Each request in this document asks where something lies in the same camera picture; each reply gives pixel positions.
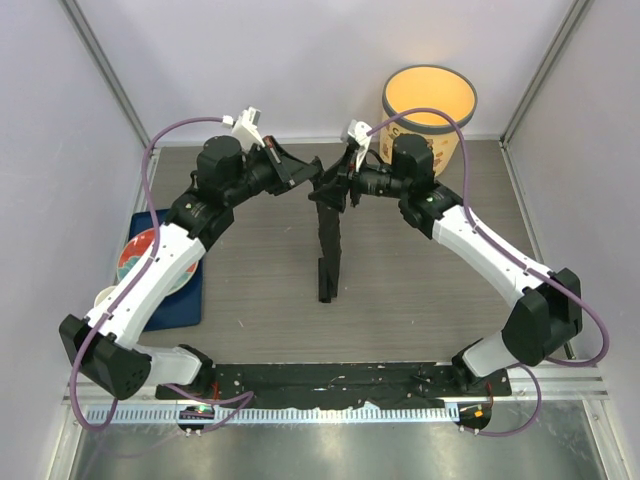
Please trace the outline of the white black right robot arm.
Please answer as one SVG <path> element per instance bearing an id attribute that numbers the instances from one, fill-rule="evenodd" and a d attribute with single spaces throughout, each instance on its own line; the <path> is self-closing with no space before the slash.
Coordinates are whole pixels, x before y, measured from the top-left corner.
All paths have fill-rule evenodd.
<path id="1" fill-rule="evenodd" d="M 416 134 L 397 137 L 387 166 L 358 164 L 355 149 L 350 142 L 316 181 L 310 200 L 337 212 L 357 204 L 363 195 L 397 200 L 411 227 L 457 254 L 511 309 L 500 331 L 453 357 L 451 380 L 457 391 L 475 394 L 488 376 L 517 363 L 536 366 L 581 332 L 577 275 L 564 268 L 551 273 L 548 281 L 540 280 L 535 272 L 546 272 L 547 267 L 503 239 L 489 243 L 480 233 L 481 222 L 467 218 L 461 197 L 436 179 L 434 154 L 426 139 Z"/>

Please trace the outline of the black trash bag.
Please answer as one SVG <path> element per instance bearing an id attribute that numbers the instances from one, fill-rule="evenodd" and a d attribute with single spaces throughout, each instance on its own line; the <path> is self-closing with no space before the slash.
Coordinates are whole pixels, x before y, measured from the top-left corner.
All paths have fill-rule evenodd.
<path id="1" fill-rule="evenodd" d="M 319 157 L 313 160 L 322 164 Z M 322 164 L 322 175 L 325 170 Z M 315 203 L 318 219 L 318 239 L 321 257 L 318 259 L 318 299 L 330 303 L 338 295 L 340 263 L 342 256 L 340 214 L 324 205 Z"/>

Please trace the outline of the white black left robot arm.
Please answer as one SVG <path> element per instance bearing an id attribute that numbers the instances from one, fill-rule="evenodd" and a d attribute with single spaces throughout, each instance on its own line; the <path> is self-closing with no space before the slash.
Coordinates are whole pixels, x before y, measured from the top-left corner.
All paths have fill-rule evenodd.
<path id="1" fill-rule="evenodd" d="M 187 345 L 151 348 L 139 337 L 169 290 L 200 261 L 234 221 L 234 209 L 262 192 L 278 196 L 321 172 L 319 159 L 304 162 L 273 137 L 244 149 L 232 136 L 207 140 L 189 188 L 172 204 L 149 248 L 110 297 L 83 318 L 68 315 L 59 327 L 76 374 L 117 400 L 145 385 L 175 384 L 190 398 L 213 385 L 212 360 Z"/>

